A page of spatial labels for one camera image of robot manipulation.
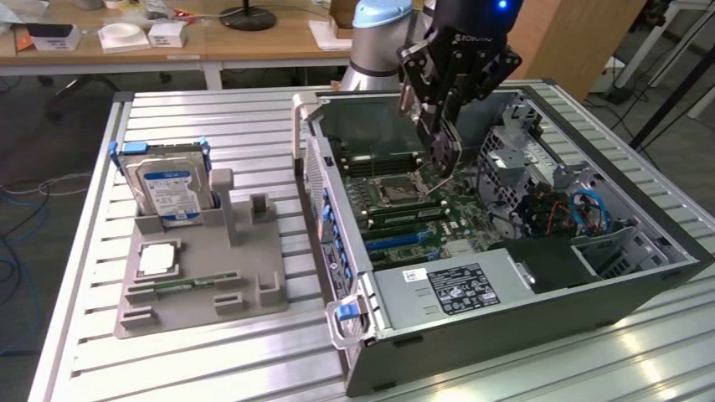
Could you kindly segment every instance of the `cpu tray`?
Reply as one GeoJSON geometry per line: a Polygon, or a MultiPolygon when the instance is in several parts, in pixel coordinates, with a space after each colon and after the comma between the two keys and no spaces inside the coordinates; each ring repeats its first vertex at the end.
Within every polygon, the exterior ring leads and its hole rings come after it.
{"type": "Polygon", "coordinates": [[[135,218],[114,329],[118,338],[288,308],[275,204],[264,194],[231,203],[230,169],[211,171],[210,186],[222,208],[202,211],[203,224],[166,229],[159,216],[135,218]],[[150,271],[142,253],[158,245],[174,250],[171,267],[150,271]]]}

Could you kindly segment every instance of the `desk leg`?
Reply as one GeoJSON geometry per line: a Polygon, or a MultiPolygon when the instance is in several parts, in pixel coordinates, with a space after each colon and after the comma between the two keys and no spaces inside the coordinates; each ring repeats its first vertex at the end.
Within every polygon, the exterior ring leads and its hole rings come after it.
{"type": "Polygon", "coordinates": [[[709,90],[707,94],[703,96],[703,99],[698,101],[695,106],[689,111],[689,117],[691,119],[698,119],[705,111],[705,108],[710,106],[713,101],[715,101],[715,86],[711,88],[711,90],[709,90]]]}
{"type": "Polygon", "coordinates": [[[651,79],[649,81],[650,86],[657,87],[661,85],[661,81],[663,81],[665,76],[669,74],[669,71],[671,71],[673,65],[678,62],[678,59],[681,59],[681,56],[685,53],[683,48],[691,45],[693,41],[695,40],[698,30],[702,28],[703,24],[707,23],[707,20],[714,13],[715,10],[703,13],[701,19],[693,24],[691,28],[689,29],[689,32],[685,33],[683,39],[681,40],[681,42],[678,42],[678,46],[670,52],[669,58],[661,64],[661,68],[653,75],[655,79],[651,79]]]}
{"type": "Polygon", "coordinates": [[[634,58],[626,65],[626,68],[623,69],[622,74],[618,76],[618,80],[615,81],[617,88],[623,88],[626,84],[629,83],[630,77],[637,72],[638,66],[646,59],[646,56],[649,55],[650,50],[657,44],[657,41],[661,38],[661,35],[663,35],[665,30],[669,28],[669,25],[671,24],[673,19],[675,18],[678,14],[678,11],[681,11],[681,6],[678,6],[677,2],[673,2],[665,14],[666,22],[663,24],[663,27],[655,27],[653,31],[650,32],[649,38],[646,38],[646,40],[643,41],[643,44],[641,45],[641,48],[638,49],[637,54],[634,55],[634,58]]]}
{"type": "Polygon", "coordinates": [[[203,77],[206,79],[207,90],[222,90],[224,85],[222,84],[222,70],[224,66],[220,61],[204,61],[203,62],[203,77]]]}

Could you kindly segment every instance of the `robotic arm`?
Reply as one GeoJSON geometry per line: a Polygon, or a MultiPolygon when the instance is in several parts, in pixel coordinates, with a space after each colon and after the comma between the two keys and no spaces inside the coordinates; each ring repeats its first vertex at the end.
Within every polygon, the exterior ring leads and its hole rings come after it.
{"type": "Polygon", "coordinates": [[[462,155],[459,110],[483,100],[522,58],[507,45],[523,0],[440,0],[426,39],[398,51],[406,74],[400,110],[416,123],[440,177],[462,155]]]}
{"type": "Polygon", "coordinates": [[[416,124],[416,134],[443,178],[452,174],[462,155],[454,128],[462,106],[483,100],[522,63],[507,45],[507,34],[523,1],[428,1],[422,22],[410,12],[410,0],[362,0],[358,5],[351,68],[340,88],[388,89],[388,80],[396,83],[391,69],[402,69],[400,111],[416,124]],[[375,17],[396,13],[402,13],[400,18],[375,21],[375,17]],[[426,32],[420,24],[428,24],[426,32]],[[398,50],[386,56],[390,46],[398,50]]]}

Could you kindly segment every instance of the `wooden desk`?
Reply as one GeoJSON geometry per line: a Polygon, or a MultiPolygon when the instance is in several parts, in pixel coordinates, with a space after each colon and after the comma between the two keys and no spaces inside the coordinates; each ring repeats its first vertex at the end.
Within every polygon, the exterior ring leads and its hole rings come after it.
{"type": "MultiPolygon", "coordinates": [[[[304,0],[254,0],[252,6],[284,4],[300,7],[314,13],[327,15],[323,7],[304,0]]],[[[226,8],[235,7],[238,0],[208,0],[208,13],[219,14],[226,8]]],[[[212,23],[206,28],[206,51],[208,60],[255,59],[336,59],[350,57],[350,52],[324,52],[315,44],[308,28],[310,20],[326,21],[314,13],[290,7],[267,7],[279,19],[276,26],[266,31],[246,32],[212,23]]]]}
{"type": "MultiPolygon", "coordinates": [[[[194,13],[219,14],[226,8],[235,7],[238,0],[170,0],[168,3],[194,13]]],[[[40,52],[31,48],[16,52],[14,34],[24,33],[24,28],[16,28],[15,32],[0,36],[0,76],[200,70],[207,88],[220,90],[223,69],[347,65],[350,52],[323,52],[308,28],[308,20],[324,19],[315,13],[326,15],[327,10],[312,5],[310,0],[283,0],[280,4],[290,7],[268,7],[279,22],[266,31],[236,31],[224,27],[215,18],[208,18],[187,27],[187,44],[180,49],[152,48],[104,54],[94,31],[103,26],[104,18],[119,17],[120,11],[87,11],[79,9],[72,0],[55,0],[50,6],[55,20],[75,23],[88,32],[78,50],[40,52]]]]}

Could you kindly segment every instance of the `green circuit board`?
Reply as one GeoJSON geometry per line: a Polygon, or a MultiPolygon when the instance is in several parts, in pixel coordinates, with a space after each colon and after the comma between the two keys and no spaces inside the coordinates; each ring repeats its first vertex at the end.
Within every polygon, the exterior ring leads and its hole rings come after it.
{"type": "Polygon", "coordinates": [[[412,173],[343,178],[376,270],[478,253],[502,240],[470,180],[458,169],[444,181],[428,166],[412,173]],[[419,243],[399,245],[418,235],[419,243]],[[371,250],[392,240],[398,245],[371,250]]]}

